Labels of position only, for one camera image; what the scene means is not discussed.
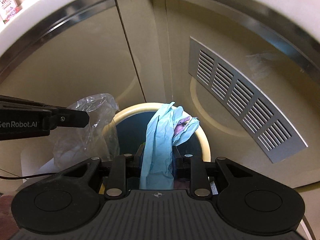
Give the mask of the clear plastic bag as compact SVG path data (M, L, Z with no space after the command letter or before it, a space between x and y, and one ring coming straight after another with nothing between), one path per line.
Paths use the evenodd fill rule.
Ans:
M84 128L62 127L57 130L53 149L55 167L64 170L91 157L112 161L120 154L114 120L119 107L111 94L88 96L69 108L87 112L89 123Z

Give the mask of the pink labelled box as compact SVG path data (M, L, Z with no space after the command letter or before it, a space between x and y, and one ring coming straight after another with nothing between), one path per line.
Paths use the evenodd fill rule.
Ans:
M15 0L1 0L0 6L1 19L4 24L7 24L20 11Z

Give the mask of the cream round trash bin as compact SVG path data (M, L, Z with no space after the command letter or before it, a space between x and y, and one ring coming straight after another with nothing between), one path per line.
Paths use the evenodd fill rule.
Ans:
M149 121L163 105L159 102L140 103L127 107L114 116L120 154L135 154L138 151L145 142ZM180 154L193 154L202 157L203 161L211 161L209 142L201 127L177 148Z

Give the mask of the grey cabinet vent grille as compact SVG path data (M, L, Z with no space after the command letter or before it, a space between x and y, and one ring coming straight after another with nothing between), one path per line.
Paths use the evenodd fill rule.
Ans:
M260 88L194 38L190 38L189 74L235 117L273 163L308 147Z

